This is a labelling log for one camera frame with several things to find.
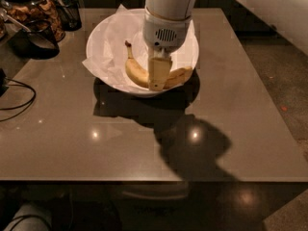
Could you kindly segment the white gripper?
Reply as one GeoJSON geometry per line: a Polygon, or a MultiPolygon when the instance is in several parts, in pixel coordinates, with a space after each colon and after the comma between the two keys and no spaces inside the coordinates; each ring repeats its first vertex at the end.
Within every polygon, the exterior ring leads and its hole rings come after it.
{"type": "Polygon", "coordinates": [[[170,54],[184,43],[191,19],[169,20],[144,10],[143,38],[148,47],[148,87],[160,91],[164,88],[172,67],[170,54]]]}

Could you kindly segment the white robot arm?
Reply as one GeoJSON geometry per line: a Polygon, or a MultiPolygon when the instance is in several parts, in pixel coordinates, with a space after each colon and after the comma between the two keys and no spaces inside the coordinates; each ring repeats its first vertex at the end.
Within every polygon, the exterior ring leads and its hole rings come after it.
{"type": "MultiPolygon", "coordinates": [[[[143,38],[148,87],[160,91],[170,75],[170,54],[187,38],[196,0],[145,0],[143,38]]],[[[236,0],[304,53],[308,53],[308,0],[236,0]]]]}

